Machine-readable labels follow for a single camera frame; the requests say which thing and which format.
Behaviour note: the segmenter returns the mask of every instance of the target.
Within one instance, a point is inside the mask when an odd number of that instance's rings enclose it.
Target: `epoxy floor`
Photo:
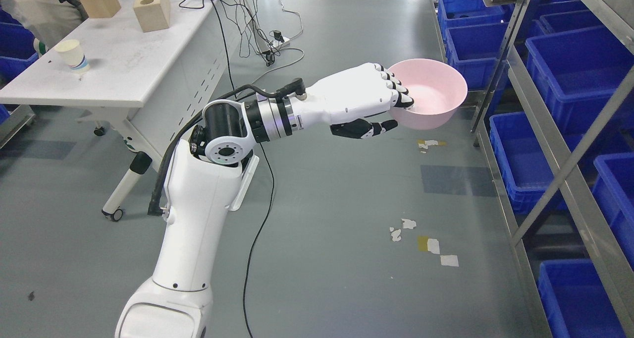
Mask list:
[[[367,61],[441,58],[428,0],[283,1],[303,16],[291,46],[306,56],[261,87],[297,76],[310,85]],[[260,0],[258,16],[264,29],[299,30],[278,0]],[[284,51],[276,65],[298,56]],[[268,70],[238,54],[231,65],[236,86]],[[229,87],[224,77],[217,93]],[[107,221],[100,209],[133,154],[115,131],[98,138],[92,124],[75,123],[81,110],[36,112],[36,125],[0,150],[0,336],[111,337],[159,254],[165,223],[145,215],[156,174],[134,188],[119,223]],[[247,291],[256,338],[533,336],[484,156],[472,146],[472,114],[460,109],[426,132],[399,127],[359,141],[324,125],[264,144],[276,192]],[[446,146],[421,153],[419,140]],[[262,161],[224,225],[207,337],[248,336],[242,284],[270,190]],[[401,219],[417,226],[393,242]],[[437,239],[459,267],[421,252],[419,236]]]

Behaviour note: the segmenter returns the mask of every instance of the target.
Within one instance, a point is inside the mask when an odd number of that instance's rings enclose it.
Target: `plastic bowl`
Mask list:
[[[414,130],[430,130],[449,121],[467,97],[467,82],[443,62],[415,58],[403,60],[389,69],[410,90],[414,106],[392,108],[390,114],[399,124]]]

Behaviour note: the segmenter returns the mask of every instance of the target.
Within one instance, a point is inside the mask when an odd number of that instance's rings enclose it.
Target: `paper cup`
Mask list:
[[[90,64],[88,64],[88,60],[86,60],[86,56],[78,40],[59,42],[53,49],[55,49],[64,62],[68,64],[72,72],[84,74],[84,72],[90,69]]]

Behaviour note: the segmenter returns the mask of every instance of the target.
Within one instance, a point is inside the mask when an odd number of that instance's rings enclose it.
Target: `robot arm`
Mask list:
[[[225,100],[245,89],[260,99]],[[362,119],[407,108],[414,101],[394,74],[366,63],[305,88],[296,79],[275,93],[245,85],[208,103],[176,135],[158,171],[149,214],[167,223],[154,274],[128,300],[115,338],[202,338],[213,302],[211,273],[224,219],[251,182],[260,142],[292,135],[315,123],[334,135],[364,139],[395,128]],[[202,125],[195,125],[204,120]],[[189,141],[181,139],[193,128]],[[167,206],[157,209],[161,189]]]
[[[374,63],[327,76],[307,89],[298,78],[268,94],[272,97],[245,103],[222,99],[209,103],[203,109],[205,123],[194,129],[190,146],[194,155],[231,165],[244,159],[256,143],[287,137],[316,123],[330,125],[333,135],[367,139],[398,123],[393,119],[371,123],[363,117],[392,107],[410,108],[414,100],[408,93],[392,72]],[[216,135],[219,128],[229,131]]]

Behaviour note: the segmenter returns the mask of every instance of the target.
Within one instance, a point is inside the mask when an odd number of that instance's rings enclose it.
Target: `tape residue on floor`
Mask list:
[[[401,230],[400,229],[394,230],[392,233],[390,233],[390,235],[392,236],[392,241],[401,241]]]
[[[458,267],[458,255],[440,255],[440,264],[443,266]]]
[[[440,255],[440,243],[438,239],[428,239],[427,249],[432,254]]]
[[[414,229],[416,227],[416,222],[411,221],[410,219],[401,219],[403,221],[403,229]]]
[[[422,252],[429,251],[427,249],[428,241],[429,241],[429,236],[419,236],[418,237],[419,251],[422,251]]]
[[[437,140],[418,140],[419,148],[424,150],[428,150],[430,146],[446,146],[447,142],[445,141],[437,141]]]

